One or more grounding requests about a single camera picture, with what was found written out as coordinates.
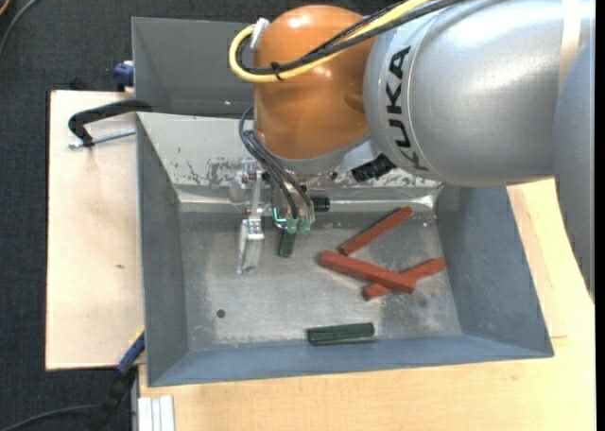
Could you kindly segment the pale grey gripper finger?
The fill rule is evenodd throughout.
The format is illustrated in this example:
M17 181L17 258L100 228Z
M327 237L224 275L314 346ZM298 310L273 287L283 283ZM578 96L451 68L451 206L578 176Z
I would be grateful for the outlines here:
M247 270L248 267L248 236L249 236L249 221L243 219L241 221L238 245L237 245L237 260L235 269L238 274L242 274Z
M259 265L264 240L263 218L251 218L248 230L248 268Z

